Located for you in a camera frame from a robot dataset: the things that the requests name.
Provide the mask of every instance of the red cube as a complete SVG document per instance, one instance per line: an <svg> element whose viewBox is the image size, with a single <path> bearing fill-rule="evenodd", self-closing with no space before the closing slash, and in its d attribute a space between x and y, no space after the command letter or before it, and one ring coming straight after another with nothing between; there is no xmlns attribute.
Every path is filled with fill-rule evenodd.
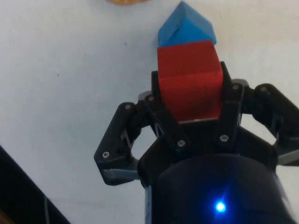
<svg viewBox="0 0 299 224"><path fill-rule="evenodd" d="M177 121L219 117L223 73L212 41L158 48L162 100Z"/></svg>

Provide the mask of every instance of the tan object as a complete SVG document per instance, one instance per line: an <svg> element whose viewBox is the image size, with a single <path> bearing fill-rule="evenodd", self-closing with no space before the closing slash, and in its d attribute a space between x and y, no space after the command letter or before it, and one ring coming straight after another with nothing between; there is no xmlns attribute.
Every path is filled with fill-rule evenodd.
<svg viewBox="0 0 299 224"><path fill-rule="evenodd" d="M149 0L108 0L116 5L133 5L139 2L143 1L149 1Z"/></svg>

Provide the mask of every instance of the wooden block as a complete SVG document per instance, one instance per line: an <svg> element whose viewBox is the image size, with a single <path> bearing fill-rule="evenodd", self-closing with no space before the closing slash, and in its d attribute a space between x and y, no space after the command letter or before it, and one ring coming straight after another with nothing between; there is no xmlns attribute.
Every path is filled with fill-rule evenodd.
<svg viewBox="0 0 299 224"><path fill-rule="evenodd" d="M219 117L222 68L212 41L158 48L162 100L177 121Z"/></svg>
<svg viewBox="0 0 299 224"><path fill-rule="evenodd" d="M216 44L212 24L185 2L181 2L158 33L159 46L211 40Z"/></svg>

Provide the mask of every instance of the white surface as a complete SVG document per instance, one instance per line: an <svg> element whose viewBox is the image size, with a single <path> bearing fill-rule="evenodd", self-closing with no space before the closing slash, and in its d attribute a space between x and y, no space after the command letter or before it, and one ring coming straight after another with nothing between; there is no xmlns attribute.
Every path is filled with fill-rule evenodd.
<svg viewBox="0 0 299 224"><path fill-rule="evenodd" d="M93 154L117 105L150 89L157 31L178 2L0 0L0 144L72 224L143 223L140 184L105 186ZM298 0L187 2L213 23L233 78L273 83L299 105ZM278 169L297 216L298 172Z"/></svg>

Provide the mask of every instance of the cable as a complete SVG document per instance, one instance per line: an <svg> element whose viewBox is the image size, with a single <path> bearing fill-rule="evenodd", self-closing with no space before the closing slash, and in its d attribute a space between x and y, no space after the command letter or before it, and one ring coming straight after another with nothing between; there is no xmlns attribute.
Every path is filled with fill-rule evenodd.
<svg viewBox="0 0 299 224"><path fill-rule="evenodd" d="M44 208L45 208L45 217L46 217L46 224L50 224L50 217L49 217L49 210L48 210L48 198L45 195L44 200Z"/></svg>

